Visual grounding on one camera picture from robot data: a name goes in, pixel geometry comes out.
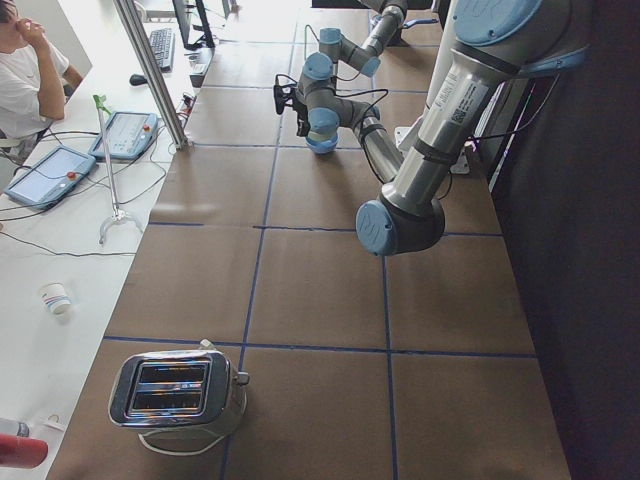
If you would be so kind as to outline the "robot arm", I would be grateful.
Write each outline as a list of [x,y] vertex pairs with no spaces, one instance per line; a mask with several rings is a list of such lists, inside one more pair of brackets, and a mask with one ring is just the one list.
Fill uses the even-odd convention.
[[408,11],[406,0],[363,0],[359,4],[378,13],[378,21],[367,38],[357,44],[338,28],[323,28],[319,33],[319,51],[332,65],[343,62],[359,74],[373,77],[387,44],[404,26]]
[[373,1],[379,22],[362,44],[338,29],[320,33],[319,49],[305,61],[290,88],[276,87],[279,107],[298,115],[298,133],[315,152],[332,150],[340,128],[353,131],[373,170],[379,196],[356,215],[357,236],[377,256],[433,246],[445,218],[437,192],[497,87],[517,77],[543,76],[579,64],[588,45],[588,1],[459,1],[448,12],[438,52],[450,67],[434,99],[415,122],[400,150],[376,108],[340,97],[339,63],[372,76],[391,37],[403,26],[404,1]]

